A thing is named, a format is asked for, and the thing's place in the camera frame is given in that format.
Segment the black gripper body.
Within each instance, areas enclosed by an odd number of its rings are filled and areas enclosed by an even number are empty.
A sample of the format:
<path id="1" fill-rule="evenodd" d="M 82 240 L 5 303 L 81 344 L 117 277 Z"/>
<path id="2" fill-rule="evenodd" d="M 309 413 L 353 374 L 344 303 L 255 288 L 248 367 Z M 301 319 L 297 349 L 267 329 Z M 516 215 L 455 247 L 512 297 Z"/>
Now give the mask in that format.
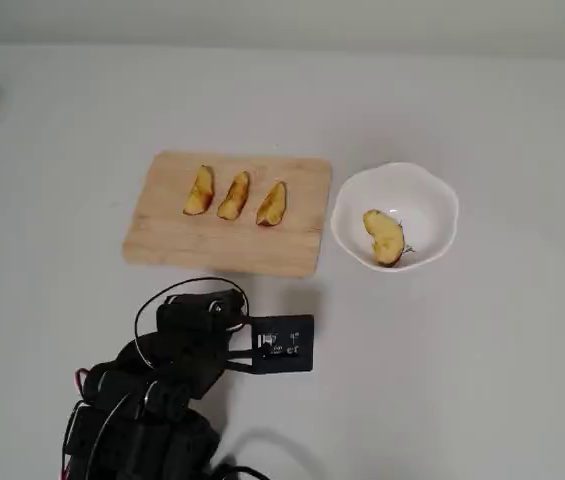
<path id="1" fill-rule="evenodd" d="M 248 299 L 236 289 L 172 295 L 157 308 L 157 330 L 191 341 L 227 345 L 244 326 L 248 307 Z"/>

